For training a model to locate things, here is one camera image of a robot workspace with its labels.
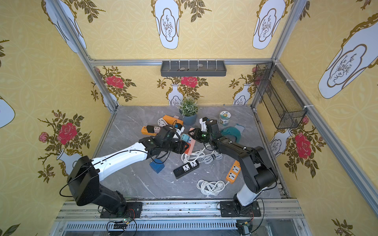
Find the pink power strip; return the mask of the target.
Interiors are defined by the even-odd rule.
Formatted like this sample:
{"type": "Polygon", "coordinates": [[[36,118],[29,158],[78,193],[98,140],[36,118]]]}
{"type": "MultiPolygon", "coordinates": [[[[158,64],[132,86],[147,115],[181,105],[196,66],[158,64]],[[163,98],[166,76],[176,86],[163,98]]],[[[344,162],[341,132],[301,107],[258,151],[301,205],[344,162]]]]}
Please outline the pink power strip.
{"type": "Polygon", "coordinates": [[[181,134],[181,140],[185,141],[187,144],[189,144],[189,148],[184,152],[186,155],[191,155],[193,152],[193,148],[195,146],[195,140],[189,136],[186,133],[181,134]]]}

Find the blue cube adapter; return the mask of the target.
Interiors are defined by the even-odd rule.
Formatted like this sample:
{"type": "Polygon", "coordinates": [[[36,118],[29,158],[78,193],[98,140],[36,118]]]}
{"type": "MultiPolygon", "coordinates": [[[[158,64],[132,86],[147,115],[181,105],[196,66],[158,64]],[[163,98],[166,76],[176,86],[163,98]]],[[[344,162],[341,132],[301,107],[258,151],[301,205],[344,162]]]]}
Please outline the blue cube adapter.
{"type": "Polygon", "coordinates": [[[165,167],[164,163],[161,161],[161,160],[153,160],[151,163],[150,163],[150,167],[152,168],[152,170],[154,172],[156,172],[157,174],[160,173],[163,168],[165,167]]]}

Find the black power strip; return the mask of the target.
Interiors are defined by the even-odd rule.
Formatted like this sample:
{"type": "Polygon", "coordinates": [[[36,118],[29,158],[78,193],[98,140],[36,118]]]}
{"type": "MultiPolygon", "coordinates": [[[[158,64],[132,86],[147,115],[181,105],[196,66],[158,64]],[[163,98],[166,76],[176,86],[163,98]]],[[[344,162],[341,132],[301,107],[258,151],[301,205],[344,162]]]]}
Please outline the black power strip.
{"type": "Polygon", "coordinates": [[[184,164],[183,166],[174,169],[173,174],[175,175],[176,179],[179,179],[198,168],[199,168],[199,162],[196,160],[195,162],[188,162],[184,164]]]}

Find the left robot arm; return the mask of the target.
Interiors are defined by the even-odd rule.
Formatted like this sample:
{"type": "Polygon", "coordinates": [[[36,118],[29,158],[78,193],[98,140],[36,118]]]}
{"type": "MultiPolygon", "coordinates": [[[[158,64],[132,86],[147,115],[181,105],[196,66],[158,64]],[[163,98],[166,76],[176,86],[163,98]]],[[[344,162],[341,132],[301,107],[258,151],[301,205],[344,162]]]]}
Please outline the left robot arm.
{"type": "Polygon", "coordinates": [[[183,154],[189,147],[187,142],[180,139],[173,126],[166,125],[156,136],[142,138],[115,153],[93,159],[81,157],[68,177],[67,186],[78,206],[95,204],[113,215],[122,216],[128,211],[125,198],[119,191],[103,186],[101,181],[161,152],[183,154]]]}

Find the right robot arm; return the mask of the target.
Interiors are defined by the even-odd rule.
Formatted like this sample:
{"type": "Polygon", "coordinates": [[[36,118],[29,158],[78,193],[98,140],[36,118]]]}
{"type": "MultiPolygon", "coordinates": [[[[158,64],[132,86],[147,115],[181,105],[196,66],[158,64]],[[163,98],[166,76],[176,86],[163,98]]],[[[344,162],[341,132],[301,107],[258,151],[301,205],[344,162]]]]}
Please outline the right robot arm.
{"type": "Polygon", "coordinates": [[[217,120],[206,121],[205,125],[206,131],[195,128],[188,135],[200,143],[210,144],[213,150],[239,162],[245,184],[234,196],[236,203],[246,207],[262,192],[275,188],[278,174],[264,148],[246,147],[224,137],[219,131],[217,120]]]}

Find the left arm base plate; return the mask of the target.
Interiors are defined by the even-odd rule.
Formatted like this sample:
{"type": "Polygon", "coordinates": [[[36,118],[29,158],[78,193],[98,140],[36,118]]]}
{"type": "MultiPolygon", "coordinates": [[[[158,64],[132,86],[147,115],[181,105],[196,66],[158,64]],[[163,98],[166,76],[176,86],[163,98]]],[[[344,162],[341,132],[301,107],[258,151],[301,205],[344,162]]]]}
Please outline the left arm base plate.
{"type": "Polygon", "coordinates": [[[111,213],[106,209],[103,209],[100,214],[100,218],[132,218],[136,219],[141,216],[142,202],[127,202],[125,206],[122,206],[117,213],[111,213]]]}

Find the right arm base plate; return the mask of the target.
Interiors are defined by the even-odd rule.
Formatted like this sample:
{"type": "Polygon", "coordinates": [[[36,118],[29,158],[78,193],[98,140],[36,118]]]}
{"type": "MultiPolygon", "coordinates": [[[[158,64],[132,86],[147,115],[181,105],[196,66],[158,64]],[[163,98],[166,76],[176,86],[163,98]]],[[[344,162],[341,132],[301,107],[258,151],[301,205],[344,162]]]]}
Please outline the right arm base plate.
{"type": "Polygon", "coordinates": [[[257,201],[242,206],[236,200],[220,202],[221,217],[261,217],[260,206],[257,201]]]}

